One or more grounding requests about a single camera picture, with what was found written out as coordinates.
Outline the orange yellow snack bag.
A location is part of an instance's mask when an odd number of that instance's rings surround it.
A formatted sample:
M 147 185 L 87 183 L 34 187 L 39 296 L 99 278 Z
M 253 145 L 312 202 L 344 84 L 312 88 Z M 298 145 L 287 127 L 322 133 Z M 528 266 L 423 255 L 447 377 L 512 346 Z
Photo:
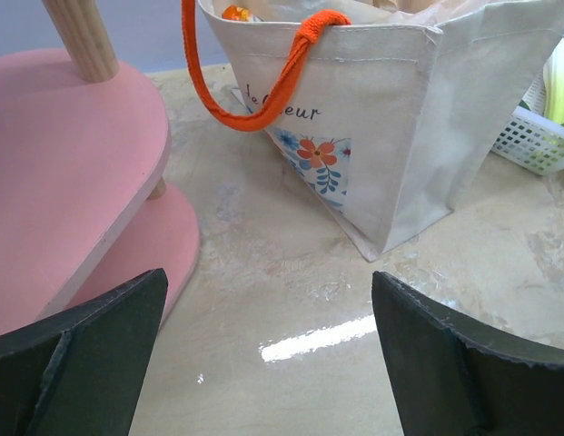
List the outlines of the orange yellow snack bag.
M 222 19 L 242 23 L 260 23 L 262 19 L 249 9 L 239 5 L 229 5 L 222 12 Z

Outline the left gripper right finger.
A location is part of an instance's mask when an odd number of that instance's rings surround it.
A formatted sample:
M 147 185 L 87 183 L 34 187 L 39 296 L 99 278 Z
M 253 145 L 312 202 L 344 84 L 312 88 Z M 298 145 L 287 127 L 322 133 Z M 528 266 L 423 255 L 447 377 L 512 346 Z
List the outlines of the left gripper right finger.
M 371 299 L 406 435 L 564 435 L 564 350 L 504 332 L 386 272 Z

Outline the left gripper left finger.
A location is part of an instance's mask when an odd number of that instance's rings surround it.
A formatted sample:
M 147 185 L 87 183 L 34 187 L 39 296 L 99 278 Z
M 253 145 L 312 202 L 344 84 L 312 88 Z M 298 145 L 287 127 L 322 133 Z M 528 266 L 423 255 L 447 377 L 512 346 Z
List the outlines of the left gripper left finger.
M 168 291 L 144 272 L 0 335 L 0 435 L 126 435 Z

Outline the canvas tote bag orange handles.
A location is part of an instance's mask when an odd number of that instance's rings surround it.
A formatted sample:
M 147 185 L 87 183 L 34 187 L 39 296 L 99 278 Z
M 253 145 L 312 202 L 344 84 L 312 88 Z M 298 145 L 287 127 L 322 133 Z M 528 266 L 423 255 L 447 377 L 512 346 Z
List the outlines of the canvas tote bag orange handles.
M 229 5 L 260 23 L 222 19 Z M 209 113 L 265 132 L 376 260 L 449 214 L 564 36 L 564 1 L 184 1 Z

